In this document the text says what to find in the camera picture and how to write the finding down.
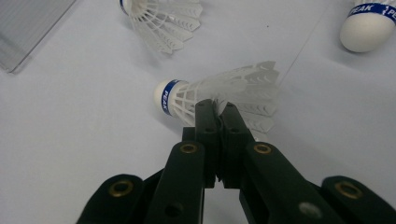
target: white shuttlecock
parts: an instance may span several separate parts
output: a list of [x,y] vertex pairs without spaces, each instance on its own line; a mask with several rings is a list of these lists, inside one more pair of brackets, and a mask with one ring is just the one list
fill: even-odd
[[120,0],[134,30],[155,50],[171,54],[200,26],[199,0]]
[[384,44],[395,28],[396,0],[355,0],[340,32],[344,47],[367,52]]
[[211,99],[218,115],[228,102],[234,104],[257,140],[266,141],[265,134],[273,127],[271,116],[276,111],[278,92],[274,62],[258,63],[189,83],[165,80],[154,91],[154,102],[165,114],[180,118],[194,126],[195,104]]

